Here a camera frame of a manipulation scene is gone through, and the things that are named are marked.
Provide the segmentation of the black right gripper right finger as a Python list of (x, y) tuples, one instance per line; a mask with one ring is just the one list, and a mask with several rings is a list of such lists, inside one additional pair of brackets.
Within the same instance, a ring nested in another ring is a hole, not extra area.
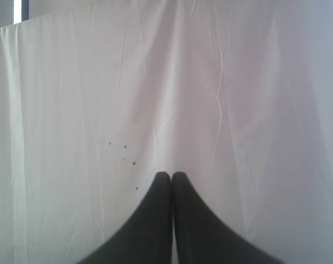
[(179, 263), (282, 263), (225, 225), (184, 172), (172, 176), (172, 200)]

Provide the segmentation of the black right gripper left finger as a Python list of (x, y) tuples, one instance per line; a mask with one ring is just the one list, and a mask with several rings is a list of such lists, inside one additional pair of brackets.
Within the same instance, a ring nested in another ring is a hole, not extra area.
[(171, 263), (172, 244), (171, 178), (158, 172), (129, 219), (80, 263)]

